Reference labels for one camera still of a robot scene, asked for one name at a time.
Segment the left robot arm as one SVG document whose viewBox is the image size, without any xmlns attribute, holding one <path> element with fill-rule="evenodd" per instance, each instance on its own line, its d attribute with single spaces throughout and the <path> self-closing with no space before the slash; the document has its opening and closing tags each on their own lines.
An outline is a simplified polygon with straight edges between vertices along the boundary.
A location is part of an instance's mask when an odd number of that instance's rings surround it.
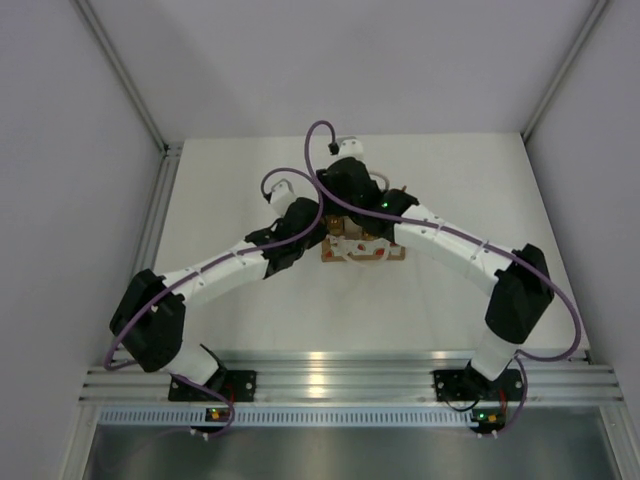
<svg viewBox="0 0 640 480">
<path fill-rule="evenodd" d="M 167 372 L 204 399 L 219 397 L 227 369 L 210 348 L 185 338 L 189 314 L 290 268 L 326 236 L 321 213 L 321 204 L 297 198 L 271 226 L 249 233 L 219 256 L 171 273 L 138 272 L 109 324 L 117 343 L 145 372 Z"/>
</svg>

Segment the burlap watermelon canvas bag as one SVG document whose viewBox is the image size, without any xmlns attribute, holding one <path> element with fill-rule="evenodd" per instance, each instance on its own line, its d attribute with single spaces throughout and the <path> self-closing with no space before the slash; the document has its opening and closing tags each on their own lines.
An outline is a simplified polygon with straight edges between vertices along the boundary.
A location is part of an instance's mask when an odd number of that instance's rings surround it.
<svg viewBox="0 0 640 480">
<path fill-rule="evenodd" d="M 328 234 L 321 243 L 323 263 L 346 262 L 368 268 L 405 259 L 404 247 L 369 234 L 349 216 L 326 216 L 325 224 Z"/>
</svg>

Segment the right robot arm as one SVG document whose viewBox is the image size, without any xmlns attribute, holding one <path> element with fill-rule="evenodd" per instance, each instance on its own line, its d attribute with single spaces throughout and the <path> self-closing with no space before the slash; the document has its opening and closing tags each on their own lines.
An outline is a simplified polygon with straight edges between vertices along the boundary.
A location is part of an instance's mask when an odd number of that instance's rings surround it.
<svg viewBox="0 0 640 480">
<path fill-rule="evenodd" d="M 479 398 L 500 388 L 502 373 L 545 313 L 554 291 L 538 275 L 548 274 L 544 253 L 527 244 L 506 256 L 471 242 L 438 219 L 414 196 L 381 189 L 354 157 L 315 172 L 327 206 L 347 215 L 366 233 L 417 251 L 460 273 L 489 297 L 486 331 L 465 367 L 461 383 Z"/>
</svg>

